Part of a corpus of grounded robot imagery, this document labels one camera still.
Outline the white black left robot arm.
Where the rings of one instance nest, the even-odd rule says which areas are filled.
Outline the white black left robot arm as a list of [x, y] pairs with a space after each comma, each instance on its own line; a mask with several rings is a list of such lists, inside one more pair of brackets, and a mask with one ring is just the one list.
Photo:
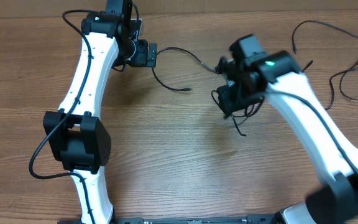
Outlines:
[[114, 221], [105, 179], [111, 137], [101, 122], [104, 91], [111, 70], [154, 68], [157, 59], [157, 45], [139, 38], [143, 21], [131, 17], [136, 9], [132, 1], [108, 1], [103, 11], [86, 11], [75, 29], [82, 49], [71, 86], [58, 110], [44, 116], [46, 137], [40, 146], [50, 144], [64, 175], [76, 185], [82, 209], [78, 223]]

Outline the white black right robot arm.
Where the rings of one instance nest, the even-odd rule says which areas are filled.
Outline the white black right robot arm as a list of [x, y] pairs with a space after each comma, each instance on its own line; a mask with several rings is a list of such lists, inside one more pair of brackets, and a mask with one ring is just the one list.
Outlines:
[[358, 148], [340, 131], [287, 51], [268, 54], [256, 36], [237, 39], [231, 59], [216, 72], [226, 84], [216, 91], [225, 117], [269, 102], [308, 153], [322, 187], [303, 202], [277, 212], [272, 223], [344, 223], [358, 216]]

